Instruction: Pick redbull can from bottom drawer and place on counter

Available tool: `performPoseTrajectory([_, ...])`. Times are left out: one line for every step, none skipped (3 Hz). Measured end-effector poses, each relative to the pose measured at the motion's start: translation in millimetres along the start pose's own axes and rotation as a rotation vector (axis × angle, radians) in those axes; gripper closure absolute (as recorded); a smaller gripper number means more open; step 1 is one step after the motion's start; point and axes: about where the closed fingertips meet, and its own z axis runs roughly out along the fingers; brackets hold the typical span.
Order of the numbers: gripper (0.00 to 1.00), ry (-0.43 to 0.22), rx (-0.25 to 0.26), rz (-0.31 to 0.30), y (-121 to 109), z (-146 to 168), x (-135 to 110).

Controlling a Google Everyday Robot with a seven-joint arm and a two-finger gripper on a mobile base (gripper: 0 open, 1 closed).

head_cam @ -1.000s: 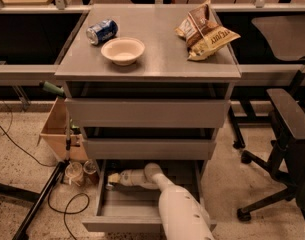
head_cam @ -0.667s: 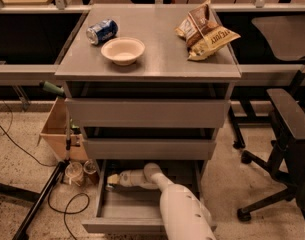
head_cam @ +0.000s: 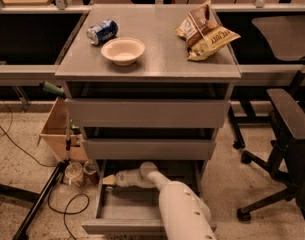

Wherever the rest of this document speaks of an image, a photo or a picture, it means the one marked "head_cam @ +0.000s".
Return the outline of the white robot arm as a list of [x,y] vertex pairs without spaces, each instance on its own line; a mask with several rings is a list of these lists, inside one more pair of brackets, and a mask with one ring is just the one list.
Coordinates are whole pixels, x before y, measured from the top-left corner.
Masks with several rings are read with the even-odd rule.
[[164,176],[152,162],[103,178],[104,185],[157,188],[159,210],[168,240],[216,240],[208,206],[186,184]]

